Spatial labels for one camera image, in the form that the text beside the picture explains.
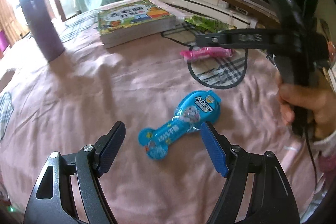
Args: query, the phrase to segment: purple object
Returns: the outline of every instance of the purple object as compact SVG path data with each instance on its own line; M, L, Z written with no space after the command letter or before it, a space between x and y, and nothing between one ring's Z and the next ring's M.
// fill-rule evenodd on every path
M5 49L9 46L8 39L4 31L0 31L0 51L4 52Z
M20 0L23 14L38 47L48 62L64 52L44 0Z

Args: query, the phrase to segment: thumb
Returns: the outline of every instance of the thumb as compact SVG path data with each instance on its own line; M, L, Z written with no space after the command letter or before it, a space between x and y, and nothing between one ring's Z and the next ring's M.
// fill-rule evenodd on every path
M280 97L294 106L318 110L324 105L325 92L321 89L300 85L283 84L279 88Z

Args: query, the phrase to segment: pink wrapper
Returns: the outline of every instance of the pink wrapper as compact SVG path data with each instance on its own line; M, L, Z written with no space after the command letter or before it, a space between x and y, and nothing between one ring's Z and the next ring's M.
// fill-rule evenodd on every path
M186 61L196 61L200 59L210 58L210 57L232 57L232 50L229 48L221 47L205 47L198 48L196 50L185 50L180 52L181 56L184 57Z

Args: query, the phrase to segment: blue candy package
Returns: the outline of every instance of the blue candy package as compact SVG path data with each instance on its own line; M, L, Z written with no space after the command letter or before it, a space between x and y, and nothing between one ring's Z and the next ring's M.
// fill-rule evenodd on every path
M221 113L220 102L212 90L190 93L178 105L169 122L156 130L145 128L139 132L140 145L145 147L151 159L163 159L168 146L182 135L200 130L202 122L216 122Z

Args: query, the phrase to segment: silver bolt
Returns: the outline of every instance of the silver bolt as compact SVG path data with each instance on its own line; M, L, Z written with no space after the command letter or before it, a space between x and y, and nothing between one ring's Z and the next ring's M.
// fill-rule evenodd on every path
M239 145L233 145L231 146L232 151L239 152L242 148Z
M275 155L272 151L266 151L266 156L269 158L273 158Z
M93 149L93 146L91 144L84 146L84 151L85 152L90 152L92 149Z
M55 152L53 152L53 153L50 154L50 158L52 158L52 159L56 158L57 156L58 156L58 152L57 151L55 151Z

